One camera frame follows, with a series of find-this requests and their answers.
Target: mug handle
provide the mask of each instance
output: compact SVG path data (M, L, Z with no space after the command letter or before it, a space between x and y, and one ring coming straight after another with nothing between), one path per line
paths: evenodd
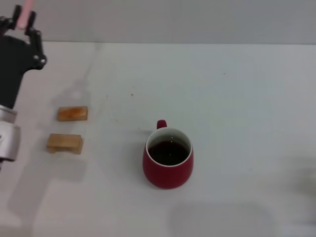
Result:
M162 127L167 127L167 122L166 120L159 120L157 122L157 129L162 128Z

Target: white table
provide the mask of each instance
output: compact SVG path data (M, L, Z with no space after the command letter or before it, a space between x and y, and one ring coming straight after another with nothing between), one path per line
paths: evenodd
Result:
M0 173L1 237L313 236L316 46L44 49L15 106L23 134ZM83 105L88 121L55 120ZM194 145L192 176L174 190L142 172L158 119ZM82 135L82 154L47 153L50 133Z

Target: dark liquid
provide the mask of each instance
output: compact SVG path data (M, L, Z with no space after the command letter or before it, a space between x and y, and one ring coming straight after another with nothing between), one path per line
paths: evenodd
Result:
M183 162L189 152L180 143L165 141L159 142L148 150L154 161L164 165L176 165Z

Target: mug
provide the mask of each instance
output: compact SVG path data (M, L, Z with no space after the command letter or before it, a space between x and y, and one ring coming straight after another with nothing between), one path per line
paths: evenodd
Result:
M149 154L149 149L157 141L164 138L176 139L189 152L186 159L176 165L164 165L156 162ZM162 189L173 189L183 185L190 177L193 169L193 146L190 139L182 131L167 127L165 120L157 122L157 130L147 139L143 155L143 170L147 179Z

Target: white wall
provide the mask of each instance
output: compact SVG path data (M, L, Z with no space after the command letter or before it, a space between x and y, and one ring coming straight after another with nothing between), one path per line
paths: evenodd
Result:
M14 4L2 0L0 15ZM45 40L316 43L316 0L36 0Z

